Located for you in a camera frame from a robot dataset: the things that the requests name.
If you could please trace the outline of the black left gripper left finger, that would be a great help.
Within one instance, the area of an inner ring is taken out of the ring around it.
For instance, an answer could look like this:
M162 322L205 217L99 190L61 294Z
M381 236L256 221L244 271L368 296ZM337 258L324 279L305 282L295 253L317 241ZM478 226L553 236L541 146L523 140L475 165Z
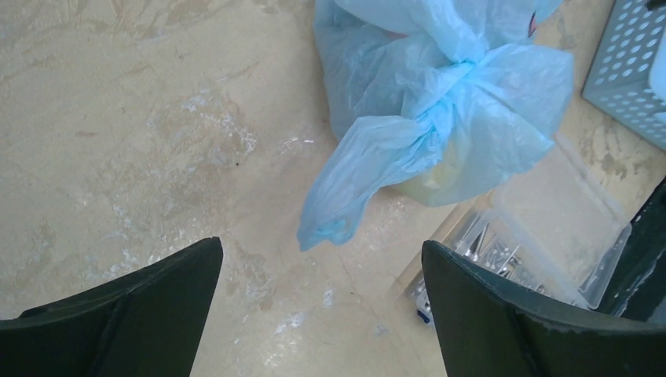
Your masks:
M202 239L149 266L1 322L4 376L187 376L223 248Z

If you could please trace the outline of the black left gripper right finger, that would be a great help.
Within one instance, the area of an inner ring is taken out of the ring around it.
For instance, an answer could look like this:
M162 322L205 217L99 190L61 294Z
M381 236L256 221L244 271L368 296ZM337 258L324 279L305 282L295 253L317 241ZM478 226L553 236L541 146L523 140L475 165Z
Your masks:
M662 376L665 328L581 309L434 240L422 267L450 376Z

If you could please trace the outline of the light blue plastic basket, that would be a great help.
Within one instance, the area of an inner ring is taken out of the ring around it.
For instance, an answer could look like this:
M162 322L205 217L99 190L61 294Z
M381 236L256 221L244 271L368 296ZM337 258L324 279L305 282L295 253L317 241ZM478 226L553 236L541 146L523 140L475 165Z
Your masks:
M614 2L582 97L665 150L665 8Z

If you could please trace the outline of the light blue printed plastic bag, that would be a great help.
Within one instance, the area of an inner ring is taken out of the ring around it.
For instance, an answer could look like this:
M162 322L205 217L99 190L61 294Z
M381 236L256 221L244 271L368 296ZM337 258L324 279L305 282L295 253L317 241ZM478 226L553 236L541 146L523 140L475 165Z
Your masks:
M352 239L386 186L439 207L542 160L573 94L573 55L534 42L558 7L316 2L313 33L338 146L306 197L301 250Z

